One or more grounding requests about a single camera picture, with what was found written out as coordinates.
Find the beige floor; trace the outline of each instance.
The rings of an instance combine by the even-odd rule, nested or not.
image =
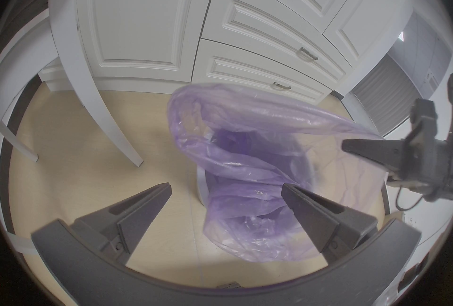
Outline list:
[[[196,167],[170,137],[169,95],[102,92],[118,125],[143,157],[135,167],[97,127],[72,91],[50,92],[42,84],[19,128],[19,138],[39,154],[37,163],[13,151],[9,201],[15,231],[29,237],[55,218],[68,224],[155,184],[169,182],[173,195],[151,224],[127,266],[175,283],[215,287],[230,281],[261,286],[290,280],[326,266],[322,256],[303,262],[256,264],[220,250],[203,234],[206,210],[196,195]],[[328,96],[321,107],[348,117]],[[382,198],[369,211],[384,218]],[[39,256],[25,256],[31,270],[66,305],[74,301]]]

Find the silver handle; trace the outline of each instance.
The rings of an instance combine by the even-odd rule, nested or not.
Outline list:
[[[280,83],[277,83],[277,81],[274,82],[274,85],[276,85],[276,87],[280,87],[283,90],[291,90],[291,86],[283,86]]]
[[[305,48],[301,47],[301,48],[299,49],[299,51],[302,51],[303,53],[305,53],[307,56],[311,57],[311,58],[314,59],[315,61],[318,60],[318,57],[316,57],[315,55],[311,54],[311,53],[309,52],[308,49],[305,49]]]

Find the purple plastic bag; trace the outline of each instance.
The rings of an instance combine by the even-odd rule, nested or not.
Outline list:
[[[206,170],[204,234],[252,262],[318,255],[280,192],[292,183],[366,211],[386,172],[341,151],[343,139],[380,139],[319,107],[248,87],[188,85],[168,103],[176,145]]]

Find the mirror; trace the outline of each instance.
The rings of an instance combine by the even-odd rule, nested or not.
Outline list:
[[[30,234],[165,182],[173,195],[129,268],[215,288],[265,286],[326,267],[317,252],[246,262],[203,235],[206,175],[175,147],[166,117],[183,86],[280,94],[385,139],[409,133],[411,106],[423,98],[435,104],[438,139],[450,126],[453,31],[442,0],[16,0],[2,24],[1,220],[32,273],[66,305],[74,301],[27,243]],[[384,184],[373,194],[367,213],[378,228],[395,197]],[[404,190],[400,201],[417,198]],[[407,270],[452,215],[450,201],[398,215],[422,232]]]

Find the chair leg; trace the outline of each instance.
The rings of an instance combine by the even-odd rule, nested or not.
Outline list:
[[[29,147],[22,144],[19,139],[17,139],[16,135],[14,135],[11,130],[4,124],[3,121],[0,120],[0,133],[3,137],[9,141],[11,145],[13,145],[17,150],[19,150],[23,155],[30,158],[34,162],[38,161],[38,154],[34,153]]]
[[[75,0],[49,0],[55,47],[72,87],[94,121],[137,167],[143,162],[126,139],[96,88],[77,33]]]

